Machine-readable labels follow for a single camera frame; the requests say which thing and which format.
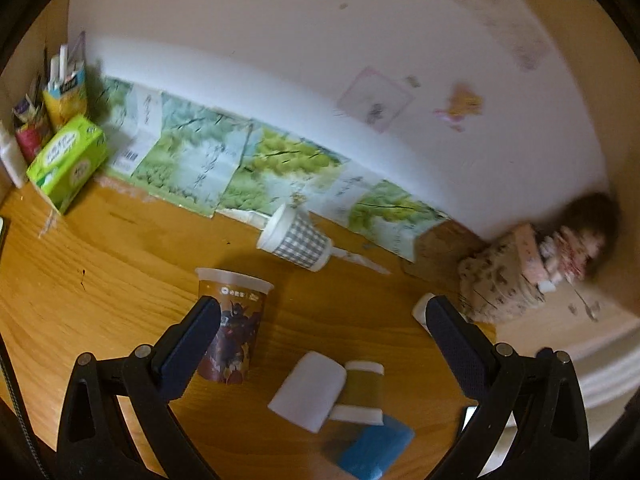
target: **bottle cap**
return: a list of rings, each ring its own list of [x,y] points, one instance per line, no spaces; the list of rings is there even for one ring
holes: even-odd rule
[[[0,121],[0,146],[6,146],[11,142],[12,135],[6,130],[2,121]]]

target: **tissue box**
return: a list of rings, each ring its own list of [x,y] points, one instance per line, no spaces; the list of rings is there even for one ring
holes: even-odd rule
[[[27,176],[44,199],[64,213],[107,155],[103,131],[78,115],[38,154]]]

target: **white pen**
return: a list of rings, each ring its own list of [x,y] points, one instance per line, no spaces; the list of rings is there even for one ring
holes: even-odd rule
[[[58,82],[60,74],[60,56],[56,54],[51,58],[49,66],[49,91],[52,91]]]
[[[66,81],[66,44],[60,45],[60,85],[62,86]]]

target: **paper cup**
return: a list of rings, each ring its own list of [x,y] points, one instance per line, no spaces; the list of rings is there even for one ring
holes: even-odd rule
[[[316,272],[322,269],[333,247],[331,238],[322,234],[298,211],[281,205],[265,226],[257,247]]]
[[[347,370],[347,380],[329,418],[381,426],[385,367],[370,361],[348,361],[344,369]]]
[[[204,355],[198,373],[210,381],[240,384],[254,353],[267,294],[273,288],[253,276],[198,268],[200,296],[212,296],[222,310],[220,329]]]
[[[317,433],[340,395],[346,375],[345,369],[334,360],[309,352],[282,383],[269,409]]]
[[[415,304],[414,309],[411,311],[414,319],[422,325],[422,328],[425,329],[429,333],[429,335],[431,335],[431,332],[429,331],[429,327],[427,326],[427,305],[435,297],[435,294],[427,292],[423,297],[420,298],[420,300],[418,300],[418,303]],[[469,318],[465,316],[465,314],[460,311],[458,311],[458,313],[467,323],[470,322]]]

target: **white bottle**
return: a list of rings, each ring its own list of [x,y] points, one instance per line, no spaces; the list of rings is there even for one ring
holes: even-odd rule
[[[0,121],[0,160],[6,172],[14,181],[15,187],[21,188],[27,183],[27,163],[22,156],[20,146]]]

